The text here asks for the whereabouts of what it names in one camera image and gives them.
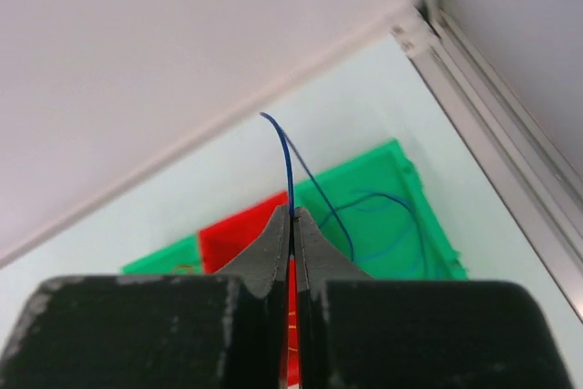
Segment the aluminium frame rail right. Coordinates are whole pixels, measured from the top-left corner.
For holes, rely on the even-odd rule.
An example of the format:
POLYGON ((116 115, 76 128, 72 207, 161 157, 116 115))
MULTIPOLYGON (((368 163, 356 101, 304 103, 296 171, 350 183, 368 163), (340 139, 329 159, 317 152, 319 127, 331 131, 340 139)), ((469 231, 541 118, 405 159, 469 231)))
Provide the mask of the aluminium frame rail right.
POLYGON ((582 312, 582 178, 449 16, 410 9, 391 34, 568 303, 582 312))

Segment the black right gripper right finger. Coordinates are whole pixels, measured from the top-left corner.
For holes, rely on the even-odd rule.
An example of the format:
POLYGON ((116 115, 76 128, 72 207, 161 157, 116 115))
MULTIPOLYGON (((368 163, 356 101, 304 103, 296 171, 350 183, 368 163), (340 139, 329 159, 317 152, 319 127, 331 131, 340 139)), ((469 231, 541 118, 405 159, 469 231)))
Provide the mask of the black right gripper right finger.
POLYGON ((294 220, 304 388, 569 388, 547 321, 513 282, 376 280, 294 220))

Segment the green bin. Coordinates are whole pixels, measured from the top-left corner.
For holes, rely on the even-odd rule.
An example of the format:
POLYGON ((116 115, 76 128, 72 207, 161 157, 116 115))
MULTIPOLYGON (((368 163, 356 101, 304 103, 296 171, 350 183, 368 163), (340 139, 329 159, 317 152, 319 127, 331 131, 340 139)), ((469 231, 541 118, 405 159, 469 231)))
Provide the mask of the green bin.
POLYGON ((294 188, 323 236, 380 280, 464 280, 414 163, 389 140, 294 188))
POLYGON ((200 274, 203 259, 195 234, 153 251, 121 268, 124 274, 200 274))

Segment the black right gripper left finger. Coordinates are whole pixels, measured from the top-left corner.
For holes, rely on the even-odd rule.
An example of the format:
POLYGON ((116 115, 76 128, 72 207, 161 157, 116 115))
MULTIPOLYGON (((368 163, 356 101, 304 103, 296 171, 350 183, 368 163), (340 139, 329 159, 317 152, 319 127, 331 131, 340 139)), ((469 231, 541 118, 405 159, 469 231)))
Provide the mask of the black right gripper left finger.
POLYGON ((211 275, 68 275, 30 295, 4 388, 283 388, 292 223, 211 275))

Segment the red bin middle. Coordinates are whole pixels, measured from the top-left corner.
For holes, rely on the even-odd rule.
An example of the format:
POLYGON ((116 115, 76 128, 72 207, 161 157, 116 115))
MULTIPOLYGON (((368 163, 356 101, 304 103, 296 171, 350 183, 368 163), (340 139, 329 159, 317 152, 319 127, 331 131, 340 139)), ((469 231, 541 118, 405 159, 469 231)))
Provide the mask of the red bin middle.
MULTIPOLYGON (((288 194, 283 190, 200 230, 198 242, 204 272, 214 273, 229 263, 261 235, 275 208, 287 203, 288 194)), ((295 286, 295 260, 291 260, 288 292, 289 388, 298 388, 300 383, 295 286)))

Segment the green bin left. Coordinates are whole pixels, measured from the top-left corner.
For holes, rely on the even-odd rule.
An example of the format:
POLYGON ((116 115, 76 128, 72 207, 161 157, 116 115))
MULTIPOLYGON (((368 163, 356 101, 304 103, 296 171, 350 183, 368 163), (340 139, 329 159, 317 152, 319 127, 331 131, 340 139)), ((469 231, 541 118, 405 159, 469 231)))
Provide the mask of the green bin left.
POLYGON ((200 274, 203 259, 195 234, 153 251, 121 268, 124 274, 200 274))

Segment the green bin right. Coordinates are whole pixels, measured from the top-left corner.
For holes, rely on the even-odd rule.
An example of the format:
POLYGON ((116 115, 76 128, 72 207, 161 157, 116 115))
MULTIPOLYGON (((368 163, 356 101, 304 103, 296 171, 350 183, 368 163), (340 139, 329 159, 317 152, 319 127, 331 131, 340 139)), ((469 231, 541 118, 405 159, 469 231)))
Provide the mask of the green bin right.
POLYGON ((414 163, 389 140, 294 188, 323 236, 380 280, 464 280, 414 163))

